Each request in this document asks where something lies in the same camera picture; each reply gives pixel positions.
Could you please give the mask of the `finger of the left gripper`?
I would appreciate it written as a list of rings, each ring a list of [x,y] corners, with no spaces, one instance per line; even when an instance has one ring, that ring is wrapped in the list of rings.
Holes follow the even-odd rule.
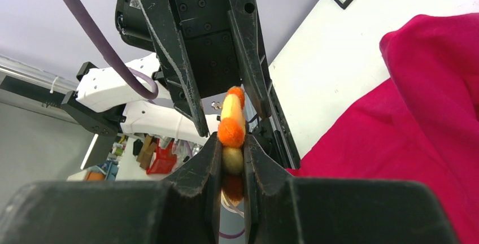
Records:
[[[199,136],[207,137],[201,97],[169,0],[139,0],[139,4],[175,110],[194,123]]]
[[[261,119],[272,114],[268,89],[269,72],[264,47],[260,46],[259,15],[256,0],[229,0],[228,18],[245,91]]]

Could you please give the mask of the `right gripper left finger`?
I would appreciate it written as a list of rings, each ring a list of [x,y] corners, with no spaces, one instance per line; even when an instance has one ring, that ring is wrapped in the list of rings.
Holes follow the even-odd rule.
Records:
[[[34,182],[1,213],[2,243],[218,243],[216,133],[160,181]]]

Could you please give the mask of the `cluttered background items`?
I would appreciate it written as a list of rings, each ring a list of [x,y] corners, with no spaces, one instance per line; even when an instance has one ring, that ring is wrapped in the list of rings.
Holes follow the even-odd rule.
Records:
[[[124,138],[115,142],[106,155],[95,162],[90,145],[81,165],[81,171],[67,177],[68,181],[159,181],[179,169],[194,154],[195,143],[171,138]]]

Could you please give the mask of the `red t-shirt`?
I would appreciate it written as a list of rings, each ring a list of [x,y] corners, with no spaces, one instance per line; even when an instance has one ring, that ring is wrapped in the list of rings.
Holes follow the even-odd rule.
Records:
[[[417,15],[380,41],[390,77],[355,101],[296,177],[413,180],[478,242],[478,14]]]

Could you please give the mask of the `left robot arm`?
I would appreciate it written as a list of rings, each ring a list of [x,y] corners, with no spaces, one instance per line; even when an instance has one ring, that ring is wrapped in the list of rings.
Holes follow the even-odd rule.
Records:
[[[149,55],[128,67],[158,86],[156,106],[136,93],[113,68],[85,62],[78,87],[61,108],[101,137],[118,133],[162,133],[179,117],[182,138],[203,143],[216,129],[202,101],[242,86],[261,119],[272,114],[268,64],[256,0],[117,0],[115,26],[128,45]]]

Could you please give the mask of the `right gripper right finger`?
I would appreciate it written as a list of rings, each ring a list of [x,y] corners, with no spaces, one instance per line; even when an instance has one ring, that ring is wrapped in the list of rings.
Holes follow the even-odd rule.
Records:
[[[437,197],[414,181],[294,177],[248,135],[247,243],[458,243]]]

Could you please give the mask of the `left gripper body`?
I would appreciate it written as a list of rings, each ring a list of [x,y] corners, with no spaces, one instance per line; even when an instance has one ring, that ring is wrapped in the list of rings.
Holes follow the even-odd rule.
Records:
[[[244,86],[228,11],[229,0],[169,0],[201,98]],[[139,0],[117,0],[115,26],[129,46],[155,52]]]

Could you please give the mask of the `aluminium front rail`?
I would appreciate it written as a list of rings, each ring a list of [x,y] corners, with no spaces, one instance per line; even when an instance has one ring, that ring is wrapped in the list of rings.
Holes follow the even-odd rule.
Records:
[[[1,55],[1,103],[77,125],[60,108],[65,95],[77,84]]]

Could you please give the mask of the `orange yellow pompom brooch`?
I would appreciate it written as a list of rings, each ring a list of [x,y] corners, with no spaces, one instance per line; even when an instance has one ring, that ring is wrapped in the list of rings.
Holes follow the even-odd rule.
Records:
[[[239,86],[230,88],[221,104],[217,137],[221,151],[221,204],[241,217],[245,214],[238,205],[243,200],[244,154],[246,120],[243,113],[245,93]]]

